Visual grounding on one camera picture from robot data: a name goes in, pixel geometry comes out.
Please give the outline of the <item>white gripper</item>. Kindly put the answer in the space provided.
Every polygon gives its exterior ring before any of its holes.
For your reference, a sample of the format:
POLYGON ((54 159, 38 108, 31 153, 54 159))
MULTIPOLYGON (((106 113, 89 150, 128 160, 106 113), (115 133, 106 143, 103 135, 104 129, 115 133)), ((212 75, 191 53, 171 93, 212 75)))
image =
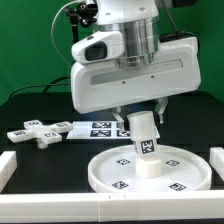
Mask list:
POLYGON ((194 91, 201 83, 197 53, 197 39, 189 37, 162 43, 154 61, 142 67, 121 69, 115 60, 75 63, 71 70, 74 108, 80 113, 112 108, 124 132, 129 126, 120 106, 159 98, 155 112, 163 123, 167 96, 194 91))

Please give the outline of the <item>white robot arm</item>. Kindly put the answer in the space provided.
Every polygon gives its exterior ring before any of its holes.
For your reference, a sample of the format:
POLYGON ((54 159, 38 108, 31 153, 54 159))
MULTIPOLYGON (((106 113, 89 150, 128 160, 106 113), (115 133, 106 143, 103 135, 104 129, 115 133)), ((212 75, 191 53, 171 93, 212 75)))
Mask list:
POLYGON ((72 46, 73 105, 80 113, 194 91, 201 83, 194 37, 159 40, 155 0, 96 0, 94 32, 72 46))

